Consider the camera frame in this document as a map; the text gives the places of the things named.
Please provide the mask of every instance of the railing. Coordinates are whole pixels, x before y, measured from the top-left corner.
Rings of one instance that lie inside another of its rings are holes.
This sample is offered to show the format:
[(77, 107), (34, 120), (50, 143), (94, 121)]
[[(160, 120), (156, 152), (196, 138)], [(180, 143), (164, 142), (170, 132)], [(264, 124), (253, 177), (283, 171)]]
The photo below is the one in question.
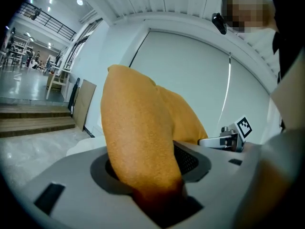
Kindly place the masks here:
[(22, 14), (34, 21), (37, 21), (43, 26), (67, 38), (68, 40), (71, 40), (72, 37), (76, 34), (75, 31), (71, 30), (69, 27), (65, 26), (57, 19), (53, 18), (49, 14), (45, 13), (44, 11), (40, 10), (39, 8), (28, 2), (23, 2), (16, 13)]

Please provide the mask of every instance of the floor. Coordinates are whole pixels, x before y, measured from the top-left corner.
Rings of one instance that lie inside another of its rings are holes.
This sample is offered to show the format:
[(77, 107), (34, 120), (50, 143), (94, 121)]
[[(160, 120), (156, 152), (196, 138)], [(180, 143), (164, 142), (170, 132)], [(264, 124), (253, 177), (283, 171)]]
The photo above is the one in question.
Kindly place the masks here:
[(79, 128), (0, 139), (0, 167), (11, 189), (18, 191), (43, 170), (66, 156), (83, 139)]
[[(0, 97), (45, 100), (48, 75), (39, 70), (19, 66), (3, 66), (0, 77)], [(64, 98), (60, 91), (50, 91), (48, 101), (60, 102)]]

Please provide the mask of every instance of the wooden platform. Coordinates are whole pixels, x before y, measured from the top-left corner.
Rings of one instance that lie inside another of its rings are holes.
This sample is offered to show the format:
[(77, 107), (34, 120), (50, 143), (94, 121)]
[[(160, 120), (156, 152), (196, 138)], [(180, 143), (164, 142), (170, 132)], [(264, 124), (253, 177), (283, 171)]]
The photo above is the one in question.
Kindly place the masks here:
[(75, 127), (67, 107), (0, 105), (0, 137), (30, 135)]

